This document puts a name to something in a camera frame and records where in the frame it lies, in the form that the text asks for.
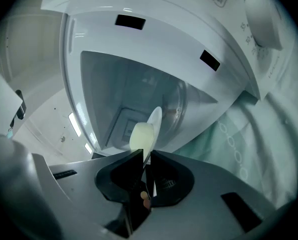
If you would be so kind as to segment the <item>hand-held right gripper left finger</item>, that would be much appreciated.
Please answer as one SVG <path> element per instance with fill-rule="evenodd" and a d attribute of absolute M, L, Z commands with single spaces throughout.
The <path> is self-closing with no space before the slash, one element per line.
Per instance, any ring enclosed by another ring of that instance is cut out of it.
<path fill-rule="evenodd" d="M 127 156 L 101 168 L 95 176 L 95 185 L 103 196 L 112 202 L 128 205 L 139 186 L 144 171 L 143 150 L 132 151 Z"/>

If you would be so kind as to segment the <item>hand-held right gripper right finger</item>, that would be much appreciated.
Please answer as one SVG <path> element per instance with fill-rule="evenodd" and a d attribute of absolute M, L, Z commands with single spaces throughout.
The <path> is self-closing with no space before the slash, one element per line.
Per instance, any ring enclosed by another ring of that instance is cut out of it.
<path fill-rule="evenodd" d="M 174 206 L 192 190 L 195 183 L 193 173 L 170 158 L 169 153 L 152 151 L 150 166 L 156 189 L 156 196 L 151 198 L 152 208 Z"/>

